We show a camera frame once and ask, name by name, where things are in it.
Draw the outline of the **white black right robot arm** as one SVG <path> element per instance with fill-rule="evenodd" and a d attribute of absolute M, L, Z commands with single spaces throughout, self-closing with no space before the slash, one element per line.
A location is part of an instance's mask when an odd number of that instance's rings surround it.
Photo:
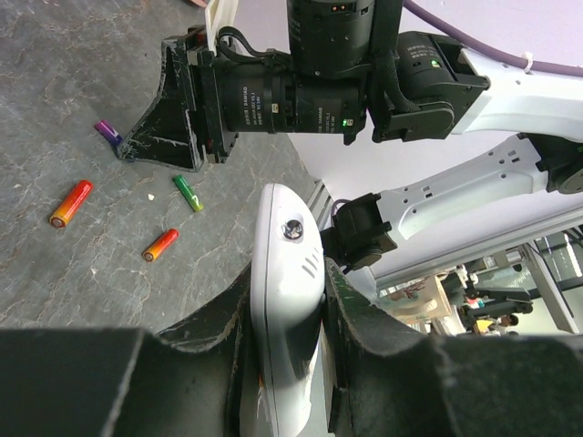
<path fill-rule="evenodd" d="M 203 25 L 163 41 L 158 92 L 119 159 L 198 171 L 243 132 L 376 143 L 506 131 L 484 155 L 345 203 L 322 233 L 345 270 L 459 212 L 540 190 L 582 190 L 582 71 L 485 45 L 411 1 L 290 1 L 290 49 L 254 49 L 212 1 Z"/>

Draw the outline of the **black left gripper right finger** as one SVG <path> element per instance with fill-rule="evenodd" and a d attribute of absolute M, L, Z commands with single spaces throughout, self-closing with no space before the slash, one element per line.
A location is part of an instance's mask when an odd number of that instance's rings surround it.
<path fill-rule="evenodd" d="M 325 262 L 322 366 L 337 436 L 579 436 L 578 335 L 424 335 Z"/>

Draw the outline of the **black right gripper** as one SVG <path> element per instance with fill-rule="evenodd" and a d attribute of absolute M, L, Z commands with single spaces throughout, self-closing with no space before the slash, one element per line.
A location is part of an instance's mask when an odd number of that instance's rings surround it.
<path fill-rule="evenodd" d="M 204 25 L 190 27 L 187 38 L 163 40 L 157 94 L 116 146 L 116 157 L 188 172 L 198 172 L 204 160 L 225 163 L 239 135 L 226 128 L 219 65 Z"/>

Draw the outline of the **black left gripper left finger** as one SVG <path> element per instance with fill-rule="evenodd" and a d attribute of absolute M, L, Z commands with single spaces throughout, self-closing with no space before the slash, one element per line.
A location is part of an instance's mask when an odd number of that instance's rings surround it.
<path fill-rule="evenodd" d="M 252 436 L 251 273 L 159 332 L 4 329 L 4 436 Z"/>

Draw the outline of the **purple blue battery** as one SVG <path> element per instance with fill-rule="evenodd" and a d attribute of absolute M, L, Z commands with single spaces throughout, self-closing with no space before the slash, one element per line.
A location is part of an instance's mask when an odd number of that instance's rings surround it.
<path fill-rule="evenodd" d="M 112 147 L 117 147 L 123 141 L 122 136 L 106 120 L 100 120 L 99 122 L 97 122 L 94 125 L 94 129 Z"/>

